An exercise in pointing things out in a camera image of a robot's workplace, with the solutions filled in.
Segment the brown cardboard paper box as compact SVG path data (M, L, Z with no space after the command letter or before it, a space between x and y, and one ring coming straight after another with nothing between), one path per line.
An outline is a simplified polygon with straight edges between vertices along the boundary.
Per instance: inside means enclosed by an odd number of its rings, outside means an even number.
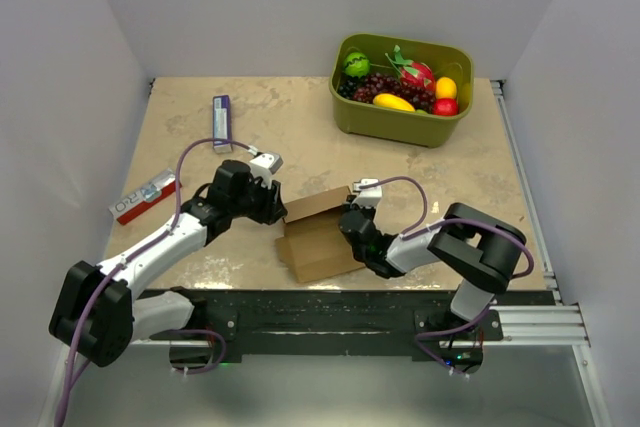
M342 186L285 204L278 258L299 283L322 281L363 269L339 230L342 204L351 194Z

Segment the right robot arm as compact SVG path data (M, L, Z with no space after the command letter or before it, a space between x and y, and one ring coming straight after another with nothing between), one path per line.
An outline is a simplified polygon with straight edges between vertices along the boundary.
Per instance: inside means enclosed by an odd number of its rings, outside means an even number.
M520 230L463 203L452 204L442 219L410 234L386 234L374 216L373 208L352 207L340 217L339 230L354 259L385 279L438 261L446 264L462 278L445 316L448 333L459 340L476 333L491 301L534 267Z

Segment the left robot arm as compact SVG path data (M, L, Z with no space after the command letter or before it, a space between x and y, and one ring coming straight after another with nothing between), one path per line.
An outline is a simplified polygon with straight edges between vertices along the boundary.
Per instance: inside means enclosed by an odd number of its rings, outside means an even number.
M227 232L233 220L273 225L287 210L274 175L281 157L262 153L244 163L224 161L165 225L123 253L67 272L49 322L49 333L90 362L105 367L129 344L175 330L200 337L207 315L182 290L143 298L143 291L182 259Z

